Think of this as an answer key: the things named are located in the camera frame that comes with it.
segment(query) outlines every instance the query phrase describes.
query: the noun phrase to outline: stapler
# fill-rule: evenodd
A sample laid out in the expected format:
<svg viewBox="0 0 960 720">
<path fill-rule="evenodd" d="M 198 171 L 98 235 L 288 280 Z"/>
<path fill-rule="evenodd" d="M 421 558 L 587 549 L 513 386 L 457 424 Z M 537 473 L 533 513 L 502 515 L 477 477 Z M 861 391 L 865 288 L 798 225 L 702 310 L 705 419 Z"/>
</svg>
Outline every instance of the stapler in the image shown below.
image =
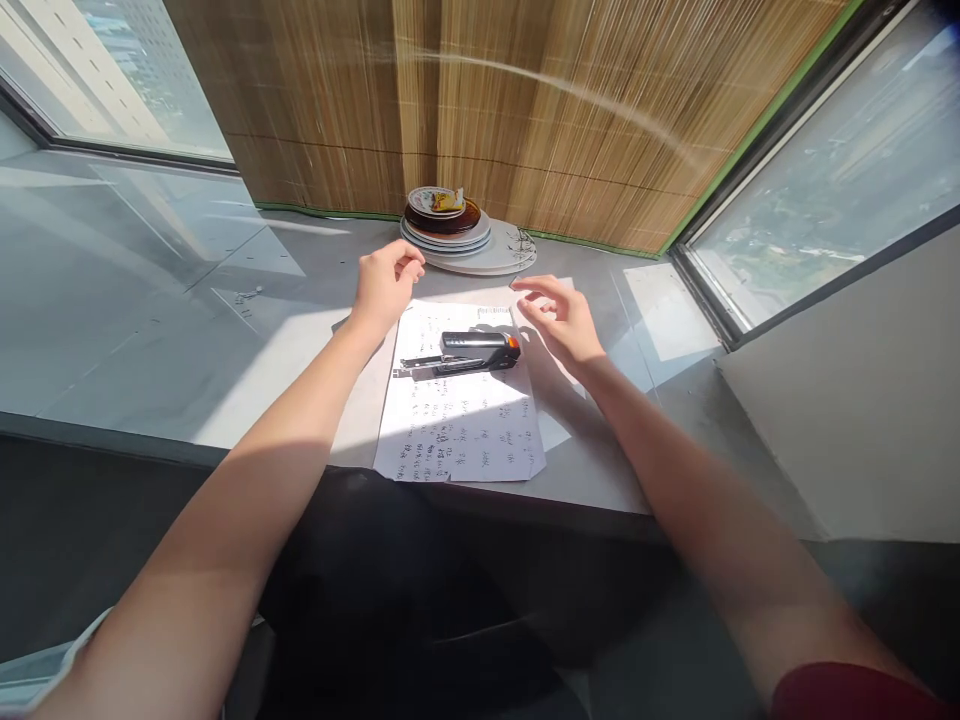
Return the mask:
<svg viewBox="0 0 960 720">
<path fill-rule="evenodd" d="M 441 355 L 400 360 L 403 370 L 431 371 L 433 377 L 449 377 L 473 372 L 490 372 L 512 368 L 520 359 L 520 343 L 502 332 L 440 333 Z"/>
</svg>

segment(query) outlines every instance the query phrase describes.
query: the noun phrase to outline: forearm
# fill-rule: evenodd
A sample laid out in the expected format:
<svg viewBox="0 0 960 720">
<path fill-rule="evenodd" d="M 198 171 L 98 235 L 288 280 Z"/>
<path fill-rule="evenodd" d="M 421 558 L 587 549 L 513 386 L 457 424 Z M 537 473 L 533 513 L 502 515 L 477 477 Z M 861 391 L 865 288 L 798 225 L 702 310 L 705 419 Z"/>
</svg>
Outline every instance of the forearm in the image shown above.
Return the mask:
<svg viewBox="0 0 960 720">
<path fill-rule="evenodd" d="M 71 717 L 216 715 L 263 585 L 316 489 L 378 339 L 348 322 L 250 428 L 177 518 L 44 714 L 66 711 L 58 702 L 65 698 Z M 163 672 L 149 677 L 151 667 Z"/>
<path fill-rule="evenodd" d="M 791 669 L 824 660 L 917 683 L 736 474 L 673 425 L 607 358 L 591 361 L 578 377 L 613 427 L 659 525 L 706 586 L 767 701 Z"/>
<path fill-rule="evenodd" d="M 833 596 L 790 530 L 607 358 L 579 374 L 613 427 L 659 525 L 715 602 Z"/>
<path fill-rule="evenodd" d="M 166 571 L 188 557 L 194 566 L 265 577 L 316 489 L 378 339 L 344 325 L 204 483 L 147 570 Z"/>
</svg>

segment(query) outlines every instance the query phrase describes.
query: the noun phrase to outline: window frame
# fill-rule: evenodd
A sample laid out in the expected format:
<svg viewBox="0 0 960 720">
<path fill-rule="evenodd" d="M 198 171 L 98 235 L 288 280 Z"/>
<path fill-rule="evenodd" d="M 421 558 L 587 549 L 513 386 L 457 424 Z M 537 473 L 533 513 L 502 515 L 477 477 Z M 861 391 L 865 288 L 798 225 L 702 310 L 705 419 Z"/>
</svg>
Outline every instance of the window frame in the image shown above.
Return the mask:
<svg viewBox="0 0 960 720">
<path fill-rule="evenodd" d="M 723 345 L 729 351 L 776 327 L 787 318 L 816 305 L 847 285 L 866 277 L 889 262 L 916 249 L 946 230 L 960 224 L 960 206 L 941 214 L 925 225 L 895 240 L 883 250 L 870 256 L 830 282 L 822 285 L 789 307 L 767 320 L 750 326 L 729 300 L 719 283 L 693 251 L 703 232 L 720 217 L 726 204 L 753 180 L 759 170 L 779 151 L 778 144 L 789 138 L 809 119 L 804 117 L 818 102 L 827 101 L 843 85 L 843 75 L 851 64 L 860 64 L 872 52 L 871 43 L 885 28 L 892 30 L 906 17 L 919 0 L 866 0 L 841 29 L 833 43 L 817 60 L 810 72 L 757 139 L 737 161 L 716 191 L 677 237 L 669 253 L 678 274 L 700 304 Z"/>
<path fill-rule="evenodd" d="M 164 167 L 203 169 L 221 175 L 239 175 L 233 160 L 61 135 L 19 88 L 2 74 L 0 112 L 9 117 L 33 141 L 38 150 L 83 152 Z"/>
</svg>

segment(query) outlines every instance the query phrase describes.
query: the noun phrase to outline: paper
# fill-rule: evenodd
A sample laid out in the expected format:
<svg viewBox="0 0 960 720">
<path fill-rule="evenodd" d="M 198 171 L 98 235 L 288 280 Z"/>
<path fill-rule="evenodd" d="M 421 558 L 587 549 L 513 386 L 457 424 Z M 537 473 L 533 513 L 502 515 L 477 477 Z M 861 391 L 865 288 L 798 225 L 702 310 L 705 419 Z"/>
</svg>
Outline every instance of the paper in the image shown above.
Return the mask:
<svg viewBox="0 0 960 720">
<path fill-rule="evenodd" d="M 414 302 L 400 318 L 401 359 L 440 354 L 443 331 L 516 334 L 510 309 Z M 409 482 L 529 480 L 546 466 L 523 356 L 509 370 L 415 380 L 391 377 L 374 469 Z"/>
</svg>

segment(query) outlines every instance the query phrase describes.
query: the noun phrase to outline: white wall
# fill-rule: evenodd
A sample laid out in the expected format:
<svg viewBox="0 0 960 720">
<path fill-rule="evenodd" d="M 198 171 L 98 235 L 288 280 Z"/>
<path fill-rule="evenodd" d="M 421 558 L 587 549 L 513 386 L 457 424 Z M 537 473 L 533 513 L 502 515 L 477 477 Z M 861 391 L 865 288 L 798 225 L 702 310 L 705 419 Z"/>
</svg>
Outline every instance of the white wall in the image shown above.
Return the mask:
<svg viewBox="0 0 960 720">
<path fill-rule="evenodd" d="M 0 161 L 36 150 L 33 141 L 13 121 L 0 112 Z"/>
<path fill-rule="evenodd" d="M 960 228 L 719 364 L 830 536 L 960 542 Z"/>
</svg>

